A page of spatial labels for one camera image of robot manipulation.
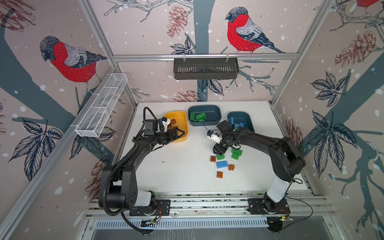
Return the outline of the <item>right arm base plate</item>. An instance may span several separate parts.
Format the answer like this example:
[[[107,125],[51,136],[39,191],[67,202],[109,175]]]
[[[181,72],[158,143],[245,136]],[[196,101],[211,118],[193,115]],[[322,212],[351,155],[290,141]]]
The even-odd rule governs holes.
[[[284,198],[275,203],[270,199],[248,199],[247,209],[252,215],[290,215],[291,211],[287,200]]]

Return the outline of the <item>white mesh wall shelf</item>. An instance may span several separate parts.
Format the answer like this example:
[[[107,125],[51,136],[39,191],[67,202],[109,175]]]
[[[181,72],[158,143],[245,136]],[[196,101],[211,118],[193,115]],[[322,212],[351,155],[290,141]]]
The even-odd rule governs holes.
[[[96,94],[96,99],[75,130],[80,137],[100,137],[127,81],[125,74],[113,73],[109,75],[108,80],[101,91]]]

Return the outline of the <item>yellow plastic bin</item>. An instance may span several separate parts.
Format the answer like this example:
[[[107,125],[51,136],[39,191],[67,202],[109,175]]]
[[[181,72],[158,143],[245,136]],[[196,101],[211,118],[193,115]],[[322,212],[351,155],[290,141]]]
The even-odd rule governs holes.
[[[173,129],[174,127],[178,127],[179,129],[185,131],[185,138],[184,140],[187,139],[188,136],[188,119],[187,119],[187,114],[183,111],[173,111],[173,112],[168,112],[165,114],[165,117],[168,119],[175,119],[177,121],[176,124],[172,125],[172,123],[168,126],[168,129]]]

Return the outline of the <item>aluminium mounting rail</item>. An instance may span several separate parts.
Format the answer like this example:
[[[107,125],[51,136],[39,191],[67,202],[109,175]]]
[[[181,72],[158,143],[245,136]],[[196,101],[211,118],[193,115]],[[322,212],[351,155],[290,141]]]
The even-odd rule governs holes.
[[[170,217],[246,217],[248,199],[261,198],[257,192],[219,194],[164,194],[156,195],[157,200],[170,200]],[[315,196],[310,191],[290,192],[287,199],[292,217],[335,216],[325,197]]]

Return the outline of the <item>dark teal bin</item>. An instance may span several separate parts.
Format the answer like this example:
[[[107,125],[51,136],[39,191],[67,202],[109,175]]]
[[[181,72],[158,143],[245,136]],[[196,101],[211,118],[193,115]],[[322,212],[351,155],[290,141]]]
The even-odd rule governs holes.
[[[245,127],[244,127],[245,129],[248,129],[252,132],[255,131],[251,117],[248,113],[246,113],[246,112],[230,112],[230,113],[228,113],[227,117],[228,117],[228,119],[229,119],[229,117],[233,117],[234,123],[242,122],[245,124]]]
[[[199,115],[200,113],[206,113],[207,118],[204,122],[191,122],[190,121],[190,113],[193,112],[196,115]],[[190,124],[193,127],[207,127],[207,126],[216,126],[221,118],[221,110],[216,105],[199,105],[199,106],[192,106],[188,109],[187,114],[188,120],[190,121]]]

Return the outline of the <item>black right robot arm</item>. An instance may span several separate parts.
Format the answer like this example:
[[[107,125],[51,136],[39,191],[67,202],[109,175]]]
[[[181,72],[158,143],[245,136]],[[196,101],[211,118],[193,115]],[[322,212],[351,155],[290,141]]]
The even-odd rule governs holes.
[[[273,181],[263,197],[263,211],[274,214],[285,204],[286,193],[294,182],[294,178],[306,166],[301,151],[289,137],[273,138],[257,134],[246,128],[234,128],[228,121],[217,125],[217,134],[213,130],[207,131],[207,137],[216,144],[213,153],[223,155],[229,147],[243,145],[267,154],[274,172]]]

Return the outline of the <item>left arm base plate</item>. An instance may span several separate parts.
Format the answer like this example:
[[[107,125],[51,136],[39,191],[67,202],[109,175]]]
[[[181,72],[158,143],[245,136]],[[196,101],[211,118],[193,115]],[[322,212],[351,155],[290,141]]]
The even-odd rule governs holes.
[[[130,217],[159,217],[168,216],[170,214],[170,200],[156,200],[154,204],[151,202],[150,206],[147,207],[135,207],[130,210]]]

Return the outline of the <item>right dark teal bin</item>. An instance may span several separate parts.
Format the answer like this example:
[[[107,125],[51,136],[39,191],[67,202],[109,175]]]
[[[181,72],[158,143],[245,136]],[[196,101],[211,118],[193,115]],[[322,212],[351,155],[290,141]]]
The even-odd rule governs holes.
[[[246,112],[230,112],[230,113],[228,113],[227,117],[228,117],[228,119],[229,119],[229,117],[233,117],[234,123],[242,122],[245,124],[245,127],[244,127],[245,129],[248,129],[252,132],[255,131],[251,117],[248,113],[246,113]]]

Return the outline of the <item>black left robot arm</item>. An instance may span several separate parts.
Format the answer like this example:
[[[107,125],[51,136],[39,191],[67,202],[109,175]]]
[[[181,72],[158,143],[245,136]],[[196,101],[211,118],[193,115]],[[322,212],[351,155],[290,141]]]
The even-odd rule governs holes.
[[[147,214],[156,211],[154,192],[139,193],[136,170],[144,158],[156,150],[156,145],[162,148],[186,135],[185,131],[177,127],[153,135],[145,135],[144,132],[140,130],[133,138],[134,146],[120,161],[102,170],[99,206],[109,216],[136,209]]]

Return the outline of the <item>brown lego bottom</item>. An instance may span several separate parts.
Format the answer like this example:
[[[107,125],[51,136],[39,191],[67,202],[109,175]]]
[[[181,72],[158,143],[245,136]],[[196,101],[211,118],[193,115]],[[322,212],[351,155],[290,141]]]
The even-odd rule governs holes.
[[[222,179],[222,178],[223,178],[223,172],[217,171],[217,175],[216,175],[216,177],[217,177],[218,179]]]

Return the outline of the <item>middle dark teal bin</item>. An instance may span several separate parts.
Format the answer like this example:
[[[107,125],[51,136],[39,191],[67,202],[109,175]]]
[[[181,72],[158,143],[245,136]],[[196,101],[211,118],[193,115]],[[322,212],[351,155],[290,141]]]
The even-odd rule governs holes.
[[[206,113],[207,118],[204,122],[191,122],[190,121],[190,113],[193,112],[196,115],[199,115],[200,113]],[[193,127],[207,127],[207,126],[216,126],[221,118],[221,110],[216,105],[199,105],[199,106],[192,106],[188,109],[187,114],[188,120],[190,121],[190,124]]]

